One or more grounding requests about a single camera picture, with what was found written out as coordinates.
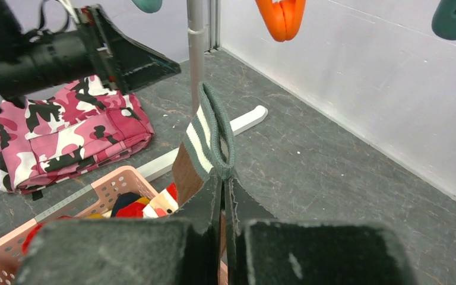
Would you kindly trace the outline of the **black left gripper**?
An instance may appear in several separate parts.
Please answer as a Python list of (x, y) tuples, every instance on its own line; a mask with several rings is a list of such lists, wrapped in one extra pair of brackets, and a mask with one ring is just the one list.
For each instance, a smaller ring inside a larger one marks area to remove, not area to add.
[(179, 63), (124, 35), (101, 5), (75, 8), (74, 15), (73, 75), (95, 74), (104, 87), (131, 93), (181, 73)]

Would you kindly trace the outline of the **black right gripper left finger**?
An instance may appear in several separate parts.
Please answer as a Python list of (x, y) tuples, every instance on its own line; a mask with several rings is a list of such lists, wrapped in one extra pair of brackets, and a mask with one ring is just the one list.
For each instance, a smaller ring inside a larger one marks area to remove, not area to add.
[(32, 239), (15, 284), (217, 284), (198, 214), (58, 219)]

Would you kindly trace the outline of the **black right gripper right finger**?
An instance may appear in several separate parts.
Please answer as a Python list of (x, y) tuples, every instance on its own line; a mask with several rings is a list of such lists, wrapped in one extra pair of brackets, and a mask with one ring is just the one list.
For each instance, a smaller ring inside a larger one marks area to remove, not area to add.
[(395, 232), (376, 223), (274, 217), (226, 182), (230, 284), (416, 284)]

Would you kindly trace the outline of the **brown striped-cuff sock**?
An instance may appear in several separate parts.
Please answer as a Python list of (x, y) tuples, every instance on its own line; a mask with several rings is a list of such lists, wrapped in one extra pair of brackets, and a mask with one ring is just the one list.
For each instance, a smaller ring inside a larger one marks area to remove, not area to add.
[(211, 256), (226, 250), (226, 183), (235, 166), (230, 119), (206, 82), (197, 86), (199, 106), (178, 148), (172, 175), (180, 210), (198, 214), (201, 244)]

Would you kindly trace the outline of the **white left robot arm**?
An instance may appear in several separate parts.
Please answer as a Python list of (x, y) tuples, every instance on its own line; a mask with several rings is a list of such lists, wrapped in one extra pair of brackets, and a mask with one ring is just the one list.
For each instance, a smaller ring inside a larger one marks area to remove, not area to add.
[(23, 32), (5, 1), (0, 1), (0, 96), (17, 107), (25, 96), (82, 77), (97, 76), (102, 86), (139, 91), (181, 72), (180, 65), (124, 35), (99, 4), (66, 10), (75, 29), (39, 26)]

